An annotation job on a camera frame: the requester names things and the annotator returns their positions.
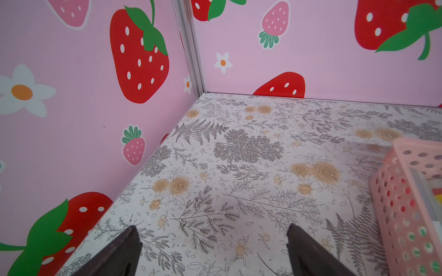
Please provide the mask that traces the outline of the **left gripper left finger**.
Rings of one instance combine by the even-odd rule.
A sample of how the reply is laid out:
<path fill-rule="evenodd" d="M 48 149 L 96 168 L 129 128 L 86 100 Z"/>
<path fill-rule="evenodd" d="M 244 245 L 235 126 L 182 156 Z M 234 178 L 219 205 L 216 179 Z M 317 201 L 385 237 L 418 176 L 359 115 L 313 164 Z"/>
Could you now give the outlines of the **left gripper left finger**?
<path fill-rule="evenodd" d="M 131 225 L 77 270 L 75 276 L 134 276 L 142 250 L 136 226 Z"/>

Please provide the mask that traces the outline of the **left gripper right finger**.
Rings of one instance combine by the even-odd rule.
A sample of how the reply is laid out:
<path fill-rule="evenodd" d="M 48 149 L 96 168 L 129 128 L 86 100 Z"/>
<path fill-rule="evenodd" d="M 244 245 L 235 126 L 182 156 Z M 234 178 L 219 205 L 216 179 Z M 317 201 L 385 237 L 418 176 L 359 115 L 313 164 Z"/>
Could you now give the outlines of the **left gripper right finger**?
<path fill-rule="evenodd" d="M 287 249 L 295 276 L 354 276 L 331 253 L 295 224 L 287 231 Z"/>

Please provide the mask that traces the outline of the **white plastic wrap roll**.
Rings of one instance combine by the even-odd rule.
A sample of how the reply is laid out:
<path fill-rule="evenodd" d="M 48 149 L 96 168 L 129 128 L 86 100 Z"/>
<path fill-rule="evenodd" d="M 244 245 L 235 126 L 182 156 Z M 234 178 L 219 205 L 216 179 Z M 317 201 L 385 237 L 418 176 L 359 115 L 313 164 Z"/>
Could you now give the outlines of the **white plastic wrap roll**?
<path fill-rule="evenodd" d="M 428 179 L 421 171 L 417 171 L 416 169 L 411 169 L 410 171 L 431 220 L 441 223 L 442 179 L 437 177 Z"/>

